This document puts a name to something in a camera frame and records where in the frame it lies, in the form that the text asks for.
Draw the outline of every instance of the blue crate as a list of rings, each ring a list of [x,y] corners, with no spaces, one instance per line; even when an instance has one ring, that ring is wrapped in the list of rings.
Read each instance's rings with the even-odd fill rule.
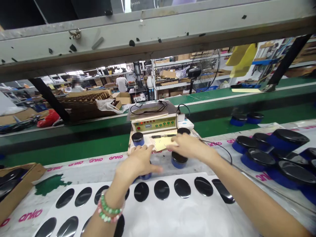
[[[216,90],[217,88],[218,88],[218,86],[211,86],[208,89],[207,89],[207,87],[199,88],[199,89],[197,89],[197,93],[204,92],[204,91],[212,91],[212,90]]]

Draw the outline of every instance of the yellow paper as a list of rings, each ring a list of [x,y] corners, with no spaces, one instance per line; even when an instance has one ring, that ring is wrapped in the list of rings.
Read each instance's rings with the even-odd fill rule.
[[[256,44],[253,43],[247,49],[240,63],[233,67],[233,70],[230,73],[230,77],[245,76],[250,69],[250,66],[253,62],[254,57],[256,56],[256,53],[257,53],[257,47],[256,47]]]
[[[162,137],[162,138],[155,139],[155,150],[161,151],[165,149],[167,145],[178,145],[176,142],[172,142],[171,138],[172,137]]]
[[[236,46],[232,55],[228,59],[226,66],[236,66],[240,63],[250,44]]]
[[[262,93],[259,89],[231,89],[232,92],[245,92],[245,93]]]

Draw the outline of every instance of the red plastic bag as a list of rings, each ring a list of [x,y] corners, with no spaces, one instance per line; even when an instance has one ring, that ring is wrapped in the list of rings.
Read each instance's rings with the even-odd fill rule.
[[[48,115],[45,117],[45,119],[38,121],[36,126],[39,128],[50,127],[58,119],[59,119],[58,113],[55,110],[50,109],[48,111]]]

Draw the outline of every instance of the green stain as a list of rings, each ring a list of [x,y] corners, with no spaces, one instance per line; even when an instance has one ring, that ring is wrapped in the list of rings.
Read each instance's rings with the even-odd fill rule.
[[[36,193],[35,195],[42,195],[46,196],[48,193],[53,191],[54,189],[58,188],[59,186],[64,186],[66,187],[67,185],[71,185],[72,182],[67,182],[65,183],[62,181],[62,176],[63,174],[56,174],[54,176],[51,176],[42,182],[38,183],[35,185],[36,188]]]

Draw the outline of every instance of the person in white shirt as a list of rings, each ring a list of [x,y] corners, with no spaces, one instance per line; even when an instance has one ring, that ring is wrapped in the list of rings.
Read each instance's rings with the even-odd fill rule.
[[[116,85],[118,86],[118,90],[120,92],[127,92],[127,87],[126,85],[129,86],[128,81],[126,80],[125,77],[123,77],[123,75],[120,75],[117,79],[116,79]]]

